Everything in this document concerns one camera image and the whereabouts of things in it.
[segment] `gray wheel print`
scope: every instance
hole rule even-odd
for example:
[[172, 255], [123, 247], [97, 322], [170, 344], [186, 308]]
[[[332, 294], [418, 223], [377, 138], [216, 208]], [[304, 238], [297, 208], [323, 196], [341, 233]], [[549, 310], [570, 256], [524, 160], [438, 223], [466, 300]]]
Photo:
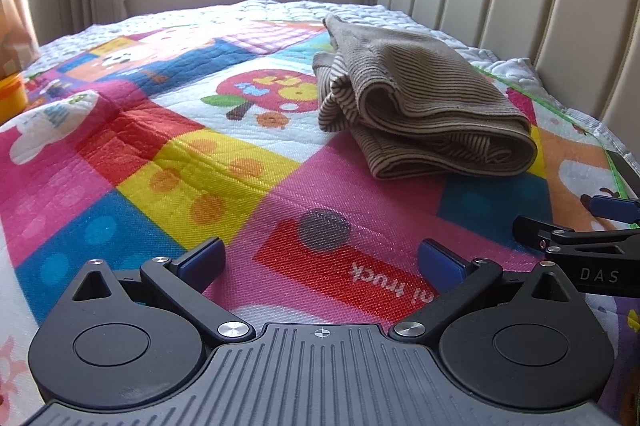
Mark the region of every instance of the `gray wheel print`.
[[316, 253], [330, 253], [349, 240], [351, 225], [340, 213], [315, 209], [300, 218], [298, 237]]

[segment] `folded striped cloth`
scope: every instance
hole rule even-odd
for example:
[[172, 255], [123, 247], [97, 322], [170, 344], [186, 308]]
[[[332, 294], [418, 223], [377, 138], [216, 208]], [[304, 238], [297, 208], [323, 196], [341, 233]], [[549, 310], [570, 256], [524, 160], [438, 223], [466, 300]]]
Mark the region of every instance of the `folded striped cloth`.
[[374, 177], [506, 177], [534, 162], [529, 120], [444, 42], [335, 15], [324, 24], [335, 52], [314, 57], [319, 126], [349, 129]]

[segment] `headboard panel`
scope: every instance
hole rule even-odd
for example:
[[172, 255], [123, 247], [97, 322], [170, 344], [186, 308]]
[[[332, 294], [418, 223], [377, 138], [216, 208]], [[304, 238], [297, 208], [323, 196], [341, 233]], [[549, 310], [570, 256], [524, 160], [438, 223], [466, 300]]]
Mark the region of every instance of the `headboard panel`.
[[531, 58], [562, 103], [602, 119], [640, 157], [639, 0], [379, 0], [498, 57]]

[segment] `silver screw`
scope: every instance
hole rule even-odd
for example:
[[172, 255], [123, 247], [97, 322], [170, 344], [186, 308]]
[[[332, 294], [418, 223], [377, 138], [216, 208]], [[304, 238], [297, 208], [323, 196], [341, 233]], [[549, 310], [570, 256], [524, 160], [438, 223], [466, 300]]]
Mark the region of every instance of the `silver screw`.
[[249, 325], [239, 321], [228, 321], [218, 327], [218, 333], [225, 338], [241, 338], [249, 332]]
[[404, 336], [405, 338], [417, 338], [424, 334], [424, 325], [417, 321], [403, 321], [394, 327], [394, 330], [398, 336]]

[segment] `brown paper bag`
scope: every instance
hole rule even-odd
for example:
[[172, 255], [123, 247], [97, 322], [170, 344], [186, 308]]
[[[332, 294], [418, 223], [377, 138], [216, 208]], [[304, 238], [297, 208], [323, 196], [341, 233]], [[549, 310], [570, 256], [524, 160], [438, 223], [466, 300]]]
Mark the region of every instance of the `brown paper bag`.
[[0, 79], [40, 57], [28, 0], [0, 0]]

